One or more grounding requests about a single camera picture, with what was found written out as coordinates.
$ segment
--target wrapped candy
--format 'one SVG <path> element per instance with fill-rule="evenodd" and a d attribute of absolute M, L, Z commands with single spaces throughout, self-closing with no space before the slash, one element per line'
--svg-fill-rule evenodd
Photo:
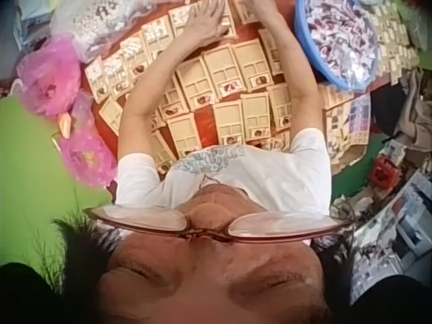
<path fill-rule="evenodd" d="M 363 9 L 351 0 L 308 0 L 306 21 L 319 57 L 347 88 L 375 78 L 377 41 Z"/>

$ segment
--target green floor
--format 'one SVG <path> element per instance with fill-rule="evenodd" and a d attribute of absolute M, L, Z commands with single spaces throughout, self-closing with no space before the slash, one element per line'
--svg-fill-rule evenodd
<path fill-rule="evenodd" d="M 106 190 L 71 179 L 51 141 L 55 132 L 16 99 L 0 101 L 0 264 L 17 261 L 38 269 L 41 252 L 61 251 L 52 220 L 111 200 Z M 381 147 L 381 137 L 372 137 L 366 157 L 334 178 L 334 197 L 361 188 Z"/>

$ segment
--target nose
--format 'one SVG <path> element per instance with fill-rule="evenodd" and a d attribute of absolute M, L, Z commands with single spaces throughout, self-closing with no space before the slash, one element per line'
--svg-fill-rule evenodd
<path fill-rule="evenodd" d="M 199 204 L 186 214 L 193 228 L 222 230 L 238 216 L 226 206 L 216 202 Z"/>

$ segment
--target red object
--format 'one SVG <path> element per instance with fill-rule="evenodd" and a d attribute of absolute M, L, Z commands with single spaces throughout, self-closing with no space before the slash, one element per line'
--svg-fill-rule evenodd
<path fill-rule="evenodd" d="M 383 190 L 394 188 L 400 181 L 401 171 L 384 155 L 375 160 L 369 180 Z"/>

